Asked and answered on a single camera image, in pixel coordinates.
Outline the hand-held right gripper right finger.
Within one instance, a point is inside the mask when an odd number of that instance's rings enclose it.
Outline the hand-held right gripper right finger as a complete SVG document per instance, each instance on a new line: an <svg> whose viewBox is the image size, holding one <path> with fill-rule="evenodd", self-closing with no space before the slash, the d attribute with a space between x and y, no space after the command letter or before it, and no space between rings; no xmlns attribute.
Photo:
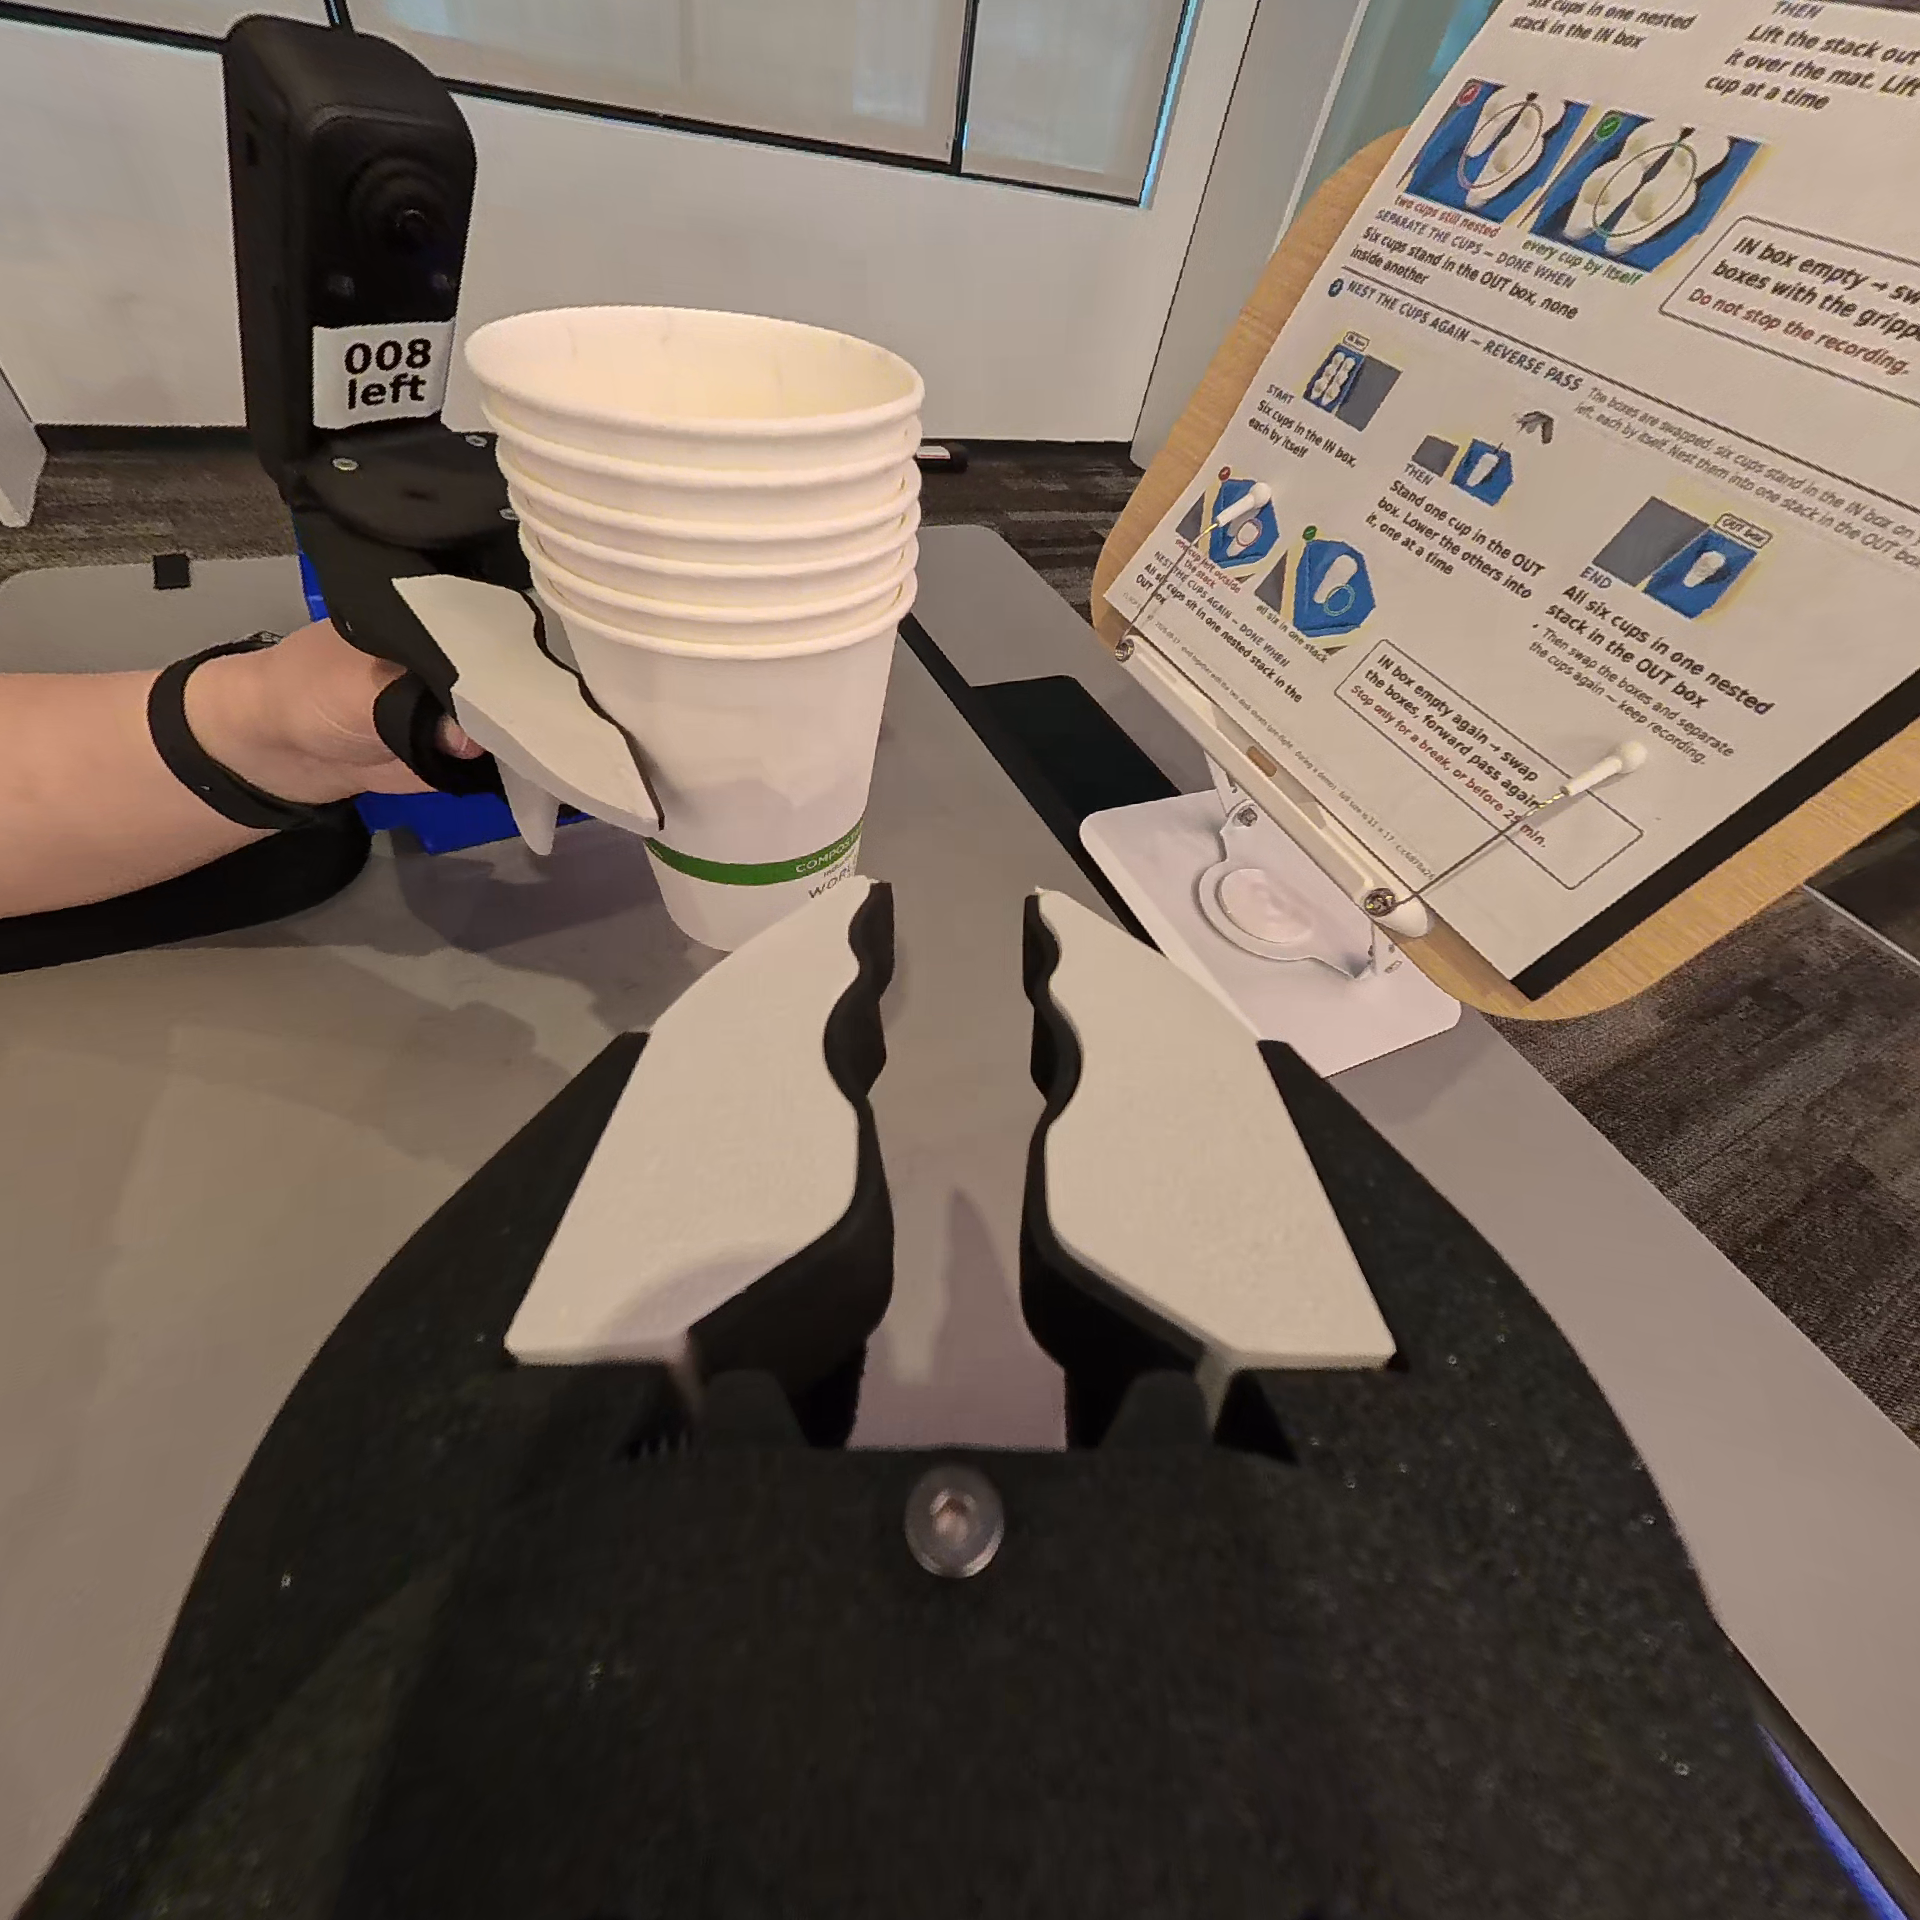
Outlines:
<svg viewBox="0 0 1920 1920"><path fill-rule="evenodd" d="M1153 1373L1207 1426L1242 1375L1384 1373L1396 1340L1246 1025L1066 893L1023 901L1022 980L1022 1313L1066 1430L1108 1430Z"/></svg>

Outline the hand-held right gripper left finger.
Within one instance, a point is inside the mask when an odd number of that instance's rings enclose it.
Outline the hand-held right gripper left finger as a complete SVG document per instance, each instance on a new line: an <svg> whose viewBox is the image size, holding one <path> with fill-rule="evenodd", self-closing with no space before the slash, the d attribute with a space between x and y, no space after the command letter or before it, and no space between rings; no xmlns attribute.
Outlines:
<svg viewBox="0 0 1920 1920"><path fill-rule="evenodd" d="M518 1364L762 1371L852 1411L895 1222L872 1089L895 901L846 881L658 1017L505 1334Z"/></svg>

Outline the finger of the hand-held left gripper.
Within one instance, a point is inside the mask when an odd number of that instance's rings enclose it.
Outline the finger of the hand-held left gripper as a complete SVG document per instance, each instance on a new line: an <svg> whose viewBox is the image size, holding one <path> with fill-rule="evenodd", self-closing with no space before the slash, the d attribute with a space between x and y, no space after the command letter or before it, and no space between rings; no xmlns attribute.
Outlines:
<svg viewBox="0 0 1920 1920"><path fill-rule="evenodd" d="M562 806L640 838L660 829L630 740L543 649L526 593L448 573L398 579L394 590L448 660L453 721L494 756L528 851L553 851Z"/></svg>

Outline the stack of nested white cups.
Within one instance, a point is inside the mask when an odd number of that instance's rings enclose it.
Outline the stack of nested white cups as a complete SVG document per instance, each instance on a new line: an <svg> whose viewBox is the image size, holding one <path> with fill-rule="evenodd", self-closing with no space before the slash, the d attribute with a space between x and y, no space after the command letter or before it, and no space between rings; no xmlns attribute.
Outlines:
<svg viewBox="0 0 1920 1920"><path fill-rule="evenodd" d="M738 949L857 863L919 585L920 372L656 305L496 321L466 363L537 598L656 798L664 911Z"/></svg>

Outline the person's left forearm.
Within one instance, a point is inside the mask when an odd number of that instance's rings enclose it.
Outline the person's left forearm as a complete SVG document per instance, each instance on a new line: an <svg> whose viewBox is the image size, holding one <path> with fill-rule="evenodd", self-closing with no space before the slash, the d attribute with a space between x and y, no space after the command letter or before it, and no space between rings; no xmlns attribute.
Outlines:
<svg viewBox="0 0 1920 1920"><path fill-rule="evenodd" d="M5 919L125 897L247 842L157 755L156 682L156 671L1 679Z"/></svg>

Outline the person's left hand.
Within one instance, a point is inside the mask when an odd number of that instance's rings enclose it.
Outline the person's left hand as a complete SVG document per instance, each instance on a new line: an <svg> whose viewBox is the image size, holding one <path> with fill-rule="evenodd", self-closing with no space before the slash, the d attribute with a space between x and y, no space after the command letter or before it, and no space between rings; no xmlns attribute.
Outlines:
<svg viewBox="0 0 1920 1920"><path fill-rule="evenodd" d="M183 717L207 756L276 799L415 796L432 787L390 755L375 724L377 697L400 679L400 666L314 621L199 666L183 689Z"/></svg>

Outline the white board stand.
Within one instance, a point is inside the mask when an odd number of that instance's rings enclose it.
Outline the white board stand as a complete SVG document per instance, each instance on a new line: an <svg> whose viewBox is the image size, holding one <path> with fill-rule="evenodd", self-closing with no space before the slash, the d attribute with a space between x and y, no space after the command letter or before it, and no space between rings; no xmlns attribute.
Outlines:
<svg viewBox="0 0 1920 1920"><path fill-rule="evenodd" d="M1108 806L1084 847L1182 971L1258 1041L1343 1073L1453 1028L1461 1009L1280 828L1216 791Z"/></svg>

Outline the wooden instruction board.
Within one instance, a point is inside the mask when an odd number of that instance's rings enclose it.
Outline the wooden instruction board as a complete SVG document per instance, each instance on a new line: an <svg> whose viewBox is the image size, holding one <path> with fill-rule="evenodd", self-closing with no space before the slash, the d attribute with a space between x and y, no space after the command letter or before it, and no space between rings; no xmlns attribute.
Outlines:
<svg viewBox="0 0 1920 1920"><path fill-rule="evenodd" d="M1269 260L1095 627L1472 1009L1916 806L1916 4L1498 4Z"/></svg>

